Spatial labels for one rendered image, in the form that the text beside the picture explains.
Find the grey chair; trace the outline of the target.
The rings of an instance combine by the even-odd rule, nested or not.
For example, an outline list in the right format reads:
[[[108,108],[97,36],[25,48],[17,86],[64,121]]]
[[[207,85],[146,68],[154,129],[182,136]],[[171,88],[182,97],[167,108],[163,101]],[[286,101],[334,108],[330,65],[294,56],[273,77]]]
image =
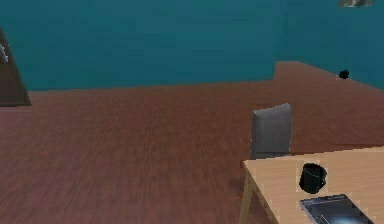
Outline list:
[[[292,117],[288,103],[253,111],[251,160],[289,155],[291,139]]]

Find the light wooden table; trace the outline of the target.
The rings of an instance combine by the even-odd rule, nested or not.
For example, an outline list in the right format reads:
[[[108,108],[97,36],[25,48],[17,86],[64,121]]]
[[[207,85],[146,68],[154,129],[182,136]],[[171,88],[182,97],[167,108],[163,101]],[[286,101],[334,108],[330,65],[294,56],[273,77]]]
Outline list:
[[[327,170],[319,197],[345,194],[375,224],[384,224],[384,146],[246,160],[239,224],[247,224],[253,194],[273,224],[311,224],[299,206],[301,200],[310,197],[299,187],[306,163]]]

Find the black mug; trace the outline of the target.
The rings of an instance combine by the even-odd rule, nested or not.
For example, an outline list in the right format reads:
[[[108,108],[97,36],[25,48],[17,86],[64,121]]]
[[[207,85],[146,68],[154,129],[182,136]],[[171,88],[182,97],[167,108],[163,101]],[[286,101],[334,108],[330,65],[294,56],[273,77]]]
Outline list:
[[[299,181],[300,188],[309,194],[316,194],[326,184],[327,171],[315,163],[305,163]]]

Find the grey open laptop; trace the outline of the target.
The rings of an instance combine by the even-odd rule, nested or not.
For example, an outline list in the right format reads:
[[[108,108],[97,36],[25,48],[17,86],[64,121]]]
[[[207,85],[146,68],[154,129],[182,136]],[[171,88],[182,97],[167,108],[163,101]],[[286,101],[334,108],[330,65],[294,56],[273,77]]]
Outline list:
[[[312,224],[374,224],[345,194],[303,199],[299,205]]]

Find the brown wooden door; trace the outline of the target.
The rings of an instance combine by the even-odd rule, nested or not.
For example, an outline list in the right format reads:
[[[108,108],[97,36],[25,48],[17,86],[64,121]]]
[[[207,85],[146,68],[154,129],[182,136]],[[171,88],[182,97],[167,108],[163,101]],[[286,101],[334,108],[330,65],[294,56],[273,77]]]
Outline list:
[[[31,106],[31,100],[0,27],[0,107],[17,106]]]

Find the framed wall picture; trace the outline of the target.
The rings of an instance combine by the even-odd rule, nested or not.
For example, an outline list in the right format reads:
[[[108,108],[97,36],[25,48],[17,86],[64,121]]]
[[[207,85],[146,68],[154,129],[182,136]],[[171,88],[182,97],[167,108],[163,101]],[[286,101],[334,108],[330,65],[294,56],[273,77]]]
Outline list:
[[[374,0],[338,0],[338,7],[372,6]]]

